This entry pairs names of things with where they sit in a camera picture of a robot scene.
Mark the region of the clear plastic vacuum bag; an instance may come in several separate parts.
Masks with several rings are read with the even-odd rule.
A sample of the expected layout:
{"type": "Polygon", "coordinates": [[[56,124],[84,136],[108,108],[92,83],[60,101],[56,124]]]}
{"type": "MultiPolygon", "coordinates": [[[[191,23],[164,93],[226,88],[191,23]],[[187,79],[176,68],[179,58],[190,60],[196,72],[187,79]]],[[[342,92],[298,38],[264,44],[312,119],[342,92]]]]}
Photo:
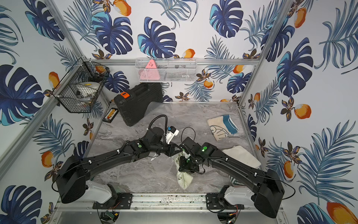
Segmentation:
{"type": "Polygon", "coordinates": [[[182,156],[186,159],[188,154],[181,152],[169,158],[164,155],[151,158],[155,173],[153,179],[159,181],[164,192],[184,192],[193,182],[194,178],[190,174],[179,171],[182,156]]]}

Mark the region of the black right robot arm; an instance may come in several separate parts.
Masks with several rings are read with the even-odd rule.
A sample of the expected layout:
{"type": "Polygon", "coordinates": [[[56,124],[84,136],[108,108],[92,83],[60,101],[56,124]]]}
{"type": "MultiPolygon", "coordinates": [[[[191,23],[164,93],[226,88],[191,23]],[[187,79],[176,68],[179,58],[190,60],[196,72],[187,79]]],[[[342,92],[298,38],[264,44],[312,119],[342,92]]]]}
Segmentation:
{"type": "Polygon", "coordinates": [[[259,212],[270,218],[277,217],[281,203],[287,197],[284,197],[283,181],[275,171],[250,167],[208,142],[200,145],[189,137],[176,147],[189,155],[180,161],[180,171],[196,173],[200,165],[218,169],[253,192],[251,201],[259,212]]]}

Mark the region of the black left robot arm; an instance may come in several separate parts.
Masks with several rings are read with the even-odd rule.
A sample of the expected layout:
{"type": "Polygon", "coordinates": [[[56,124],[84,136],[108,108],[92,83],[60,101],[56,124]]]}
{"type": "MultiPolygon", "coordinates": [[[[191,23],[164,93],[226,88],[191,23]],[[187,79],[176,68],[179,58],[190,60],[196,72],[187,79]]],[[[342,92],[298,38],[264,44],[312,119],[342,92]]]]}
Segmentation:
{"type": "Polygon", "coordinates": [[[161,129],[149,125],[142,138],[126,141],[117,150],[86,158],[72,155],[53,180],[61,202],[72,203],[80,199],[90,190],[91,178],[116,166],[147,158],[150,153],[168,157],[180,153],[180,147],[172,142],[178,133],[179,130],[173,126],[161,129]]]}

